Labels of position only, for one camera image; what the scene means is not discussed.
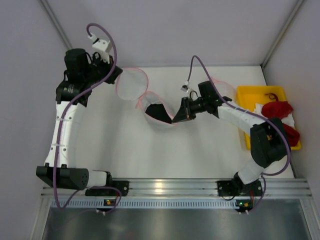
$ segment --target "metal rail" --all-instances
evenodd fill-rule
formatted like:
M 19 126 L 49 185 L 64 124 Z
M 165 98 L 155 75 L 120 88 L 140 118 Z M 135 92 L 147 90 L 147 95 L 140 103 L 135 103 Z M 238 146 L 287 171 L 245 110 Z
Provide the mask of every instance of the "metal rail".
M 59 38 L 61 39 L 64 47 L 66 48 L 66 50 L 70 50 L 72 49 L 72 44 L 70 42 L 70 40 L 68 39 L 63 27 L 61 26 L 58 18 L 56 17 L 54 11 L 52 10 L 50 4 L 48 3 L 47 0 L 38 0 L 40 5 L 43 7 L 45 13 L 47 14 L 47 16 L 49 17 L 49 20 L 51 21 L 51 23 L 53 24 Z
M 124 199 L 220 199 L 217 181 L 222 179 L 150 179 L 150 178 L 115 178 L 129 181 L 129 193 Z M 74 190 L 58 189 L 61 198 L 70 196 Z M 44 187 L 42 198 L 52 198 L 53 189 Z M 85 196 L 80 191 L 75 198 L 95 198 Z M 309 185 L 305 179 L 266 179 L 266 199 L 312 199 Z
M 264 71 L 266 68 L 270 58 L 273 56 L 275 51 L 277 50 L 277 47 L 281 43 L 282 39 L 286 35 L 289 27 L 291 26 L 292 22 L 294 21 L 295 17 L 297 16 L 300 9 L 302 9 L 303 3 L 305 0 L 297 0 L 292 11 L 290 12 L 289 16 L 287 17 L 284 25 L 282 26 L 279 34 L 277 35 L 276 39 L 274 40 L 273 44 L 271 45 L 270 49 L 268 50 L 266 56 L 264 57 L 263 62 L 261 63 L 261 69 Z

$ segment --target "zip tie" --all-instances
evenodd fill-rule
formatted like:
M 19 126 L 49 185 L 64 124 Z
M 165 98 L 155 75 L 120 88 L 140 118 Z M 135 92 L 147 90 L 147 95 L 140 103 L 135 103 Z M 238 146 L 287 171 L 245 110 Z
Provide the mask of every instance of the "zip tie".
M 65 118 L 56 118 L 56 121 L 63 121 L 63 122 L 71 122 L 71 119 L 65 119 Z
M 64 144 L 56 144 L 56 143 L 51 144 L 51 146 L 55 146 L 55 147 L 66 147 L 66 145 L 64 145 Z

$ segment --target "cable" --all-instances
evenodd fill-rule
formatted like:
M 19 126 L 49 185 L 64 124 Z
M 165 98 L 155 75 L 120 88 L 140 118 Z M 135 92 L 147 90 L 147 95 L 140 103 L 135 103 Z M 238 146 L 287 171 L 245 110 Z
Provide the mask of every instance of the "cable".
M 120 203 L 120 201 L 121 201 L 121 198 L 122 198 L 121 191 L 120 191 L 119 189 L 115 188 L 115 187 L 112 187 L 112 186 L 98 186 L 98 187 L 92 187 L 91 189 L 109 189 L 109 190 L 116 191 L 116 192 L 118 193 L 118 195 L 117 195 L 118 197 L 115 199 L 115 204 L 114 204 L 113 208 L 107 208 L 107 209 L 110 209 L 110 210 L 109 210 L 109 211 L 106 211 L 106 212 L 104 213 L 104 215 L 113 212 L 113 211 L 116 209 L 116 207 L 118 206 L 118 204 Z M 83 210 L 83 211 L 81 211 L 81 212 L 78 212 L 78 213 L 76 213 L 74 216 L 72 216 L 69 220 L 67 220 L 65 223 L 63 223 L 62 225 L 60 225 L 59 227 L 54 227 L 54 226 L 52 226 L 52 222 L 53 222 L 53 221 L 51 221 L 51 225 L 50 225 L 50 226 L 51 226 L 51 228 L 52 228 L 54 231 L 58 231 L 58 230 L 62 229 L 64 226 L 66 226 L 68 223 L 70 223 L 73 219 L 75 219 L 76 217 L 78 217 L 79 215 L 84 214 L 84 213 L 86 213 L 86 212 L 91 212 L 91 211 L 96 211 L 96 210 L 93 209 L 93 208 L 90 208 L 90 209 L 86 209 L 86 210 Z
M 190 94 L 189 94 L 189 98 L 190 98 L 191 100 L 193 100 L 193 99 L 192 99 L 192 93 L 195 93 L 196 97 L 199 98 L 198 93 L 197 93 L 195 90 L 192 90 L 192 91 L 190 92 Z
M 254 196 L 254 192 L 252 190 L 250 190 L 250 201 L 253 204 L 255 200 L 255 196 Z
M 92 89 L 98 87 L 100 84 L 104 83 L 110 76 L 111 74 L 114 72 L 115 68 L 116 68 L 116 64 L 117 64 L 117 49 L 116 49 L 116 45 L 115 42 L 112 38 L 112 36 L 107 32 L 107 30 L 105 30 L 102 26 L 100 26 L 97 23 L 90 23 L 86 26 L 86 31 L 88 33 L 88 35 L 91 37 L 92 34 L 89 31 L 90 27 L 97 27 L 99 29 L 101 29 L 109 38 L 111 45 L 113 47 L 113 52 L 114 52 L 114 61 L 112 64 L 112 67 L 109 71 L 109 73 L 103 78 L 101 79 L 99 82 L 93 84 L 90 88 L 84 90 L 83 92 L 81 92 L 79 95 L 75 96 L 65 107 L 65 109 L 63 110 L 62 114 L 61 114 L 61 119 L 64 119 L 64 117 L 67 114 L 68 109 L 70 108 L 70 106 L 79 98 L 81 98 L 83 95 L 89 93 Z M 56 206 L 58 209 L 62 210 L 64 208 L 66 208 L 66 206 L 69 204 L 70 200 L 72 199 L 72 197 L 78 192 L 75 191 L 70 197 L 69 199 L 66 201 L 65 205 L 61 206 L 59 203 L 59 199 L 58 199 L 58 190 L 57 190 L 57 164 L 58 164 L 58 158 L 59 158 L 59 144 L 60 144 L 60 138 L 61 138 L 61 131 L 62 131 L 62 125 L 63 125 L 63 121 L 59 122 L 58 125 L 58 130 L 57 130 L 57 137 L 56 137 L 56 146 L 55 146 L 55 155 L 54 155 L 54 164 L 53 164 L 53 195 L 54 195 L 54 200 L 56 203 Z
M 266 176 L 276 176 L 276 175 L 279 175 L 279 174 L 283 173 L 283 172 L 287 169 L 287 167 L 289 166 L 290 160 L 291 160 L 291 149 L 290 149 L 290 146 L 289 146 L 289 144 L 287 143 L 286 137 L 283 135 L 283 133 L 282 133 L 282 132 L 279 130 L 279 128 L 277 128 L 277 126 L 274 125 L 268 118 L 266 118 L 266 117 L 264 117 L 264 116 L 261 116 L 261 115 L 259 115 L 259 114 L 256 114 L 256 113 L 247 111 L 247 110 L 242 109 L 242 108 L 237 108 L 237 107 L 233 106 L 232 104 L 230 104 L 229 102 L 227 102 L 227 101 L 221 96 L 221 94 L 218 92 L 218 90 L 217 90 L 217 88 L 216 88 L 216 86 L 215 86 L 215 83 L 214 83 L 213 80 L 211 79 L 210 74 L 208 73 L 208 71 L 207 71 L 207 69 L 206 69 L 206 66 L 204 65 L 204 63 L 201 61 L 201 59 L 200 59 L 197 55 L 194 55 L 194 56 L 192 57 L 192 59 L 191 59 L 190 71 L 189 71 L 189 76 L 188 76 L 187 82 L 190 81 L 190 77 L 191 77 L 191 73 L 192 73 L 192 67 L 193 67 L 193 63 L 194 63 L 194 59 L 195 59 L 195 58 L 196 58 L 196 59 L 199 61 L 199 63 L 201 64 L 201 66 L 202 66 L 202 68 L 203 68 L 206 76 L 208 77 L 209 81 L 211 82 L 211 84 L 212 84 L 212 86 L 213 86 L 216 94 L 218 95 L 218 97 L 219 97 L 226 105 L 228 105 L 228 106 L 229 106 L 230 108 L 232 108 L 232 109 L 236 109 L 236 110 L 238 110 L 238 111 L 240 111 L 240 112 L 243 112 L 243 113 L 244 113 L 244 112 L 247 112 L 247 113 L 248 113 L 249 115 L 251 115 L 251 116 L 254 116 L 254 117 L 257 117 L 257 118 L 260 118 L 260 119 L 266 121 L 266 122 L 267 122 L 268 124 L 270 124 L 270 125 L 275 129 L 275 131 L 279 134 L 279 136 L 281 137 L 281 139 L 282 139 L 282 141 L 283 141 L 283 143 L 284 143 L 284 145 L 285 145 L 285 149 L 286 149 L 286 153 L 287 153 L 286 163 L 285 163 L 284 167 L 283 167 L 281 170 L 279 170 L 279 171 L 277 171 L 277 172 L 275 172 L 275 173 L 265 173 L 265 172 L 263 172 L 262 175 L 266 175 Z
M 263 191 L 262 191 L 262 194 L 259 198 L 259 200 L 256 202 L 256 204 L 253 206 L 253 208 L 249 211 L 250 213 L 252 213 L 252 211 L 254 209 L 256 209 L 258 207 L 258 205 L 261 203 L 262 199 L 264 198 L 265 196 L 265 193 L 266 193 L 266 189 L 267 189 L 267 182 L 266 182 L 266 179 L 263 175 L 261 175 L 261 178 L 263 180 Z
M 85 52 L 85 54 L 88 56 L 88 58 L 90 59 L 90 63 L 92 64 L 92 58 L 91 58 L 90 54 L 88 52 Z
M 221 196 L 224 200 L 226 200 L 226 201 L 231 201 L 231 200 L 233 200 L 236 196 L 234 195 L 233 197 L 231 197 L 231 198 L 229 198 L 229 199 L 226 199 L 226 198 L 224 198 L 223 196 Z
M 63 72 L 63 82 L 66 80 L 66 76 L 67 76 L 67 70 Z

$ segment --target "connector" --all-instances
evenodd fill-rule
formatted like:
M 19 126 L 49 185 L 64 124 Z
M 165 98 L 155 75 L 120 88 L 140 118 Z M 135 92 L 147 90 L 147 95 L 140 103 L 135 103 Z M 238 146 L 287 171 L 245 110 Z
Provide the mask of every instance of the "connector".
M 191 88 L 189 88 L 189 82 L 185 81 L 184 85 L 182 85 L 181 90 L 185 93 L 189 93 L 191 91 Z
M 105 62 L 110 64 L 110 56 L 109 52 L 112 49 L 112 45 L 110 44 L 110 41 L 99 39 L 96 36 L 92 35 L 89 37 L 93 41 L 93 51 L 100 54 L 101 59 Z
M 95 44 L 98 40 L 97 36 L 91 33 L 91 36 L 88 36 L 88 38 Z

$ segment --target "white wall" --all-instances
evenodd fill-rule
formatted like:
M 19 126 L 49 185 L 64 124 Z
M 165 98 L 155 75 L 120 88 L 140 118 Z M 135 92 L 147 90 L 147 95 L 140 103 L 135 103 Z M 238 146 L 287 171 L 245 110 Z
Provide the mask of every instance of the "white wall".
M 297 0 L 47 0 L 73 47 L 107 28 L 121 66 L 259 65 Z
M 2 0 L 0 31 L 0 239 L 22 240 L 35 222 L 65 50 L 36 0 Z
M 266 68 L 294 108 L 302 149 L 293 153 L 320 210 L 320 1 L 307 0 Z

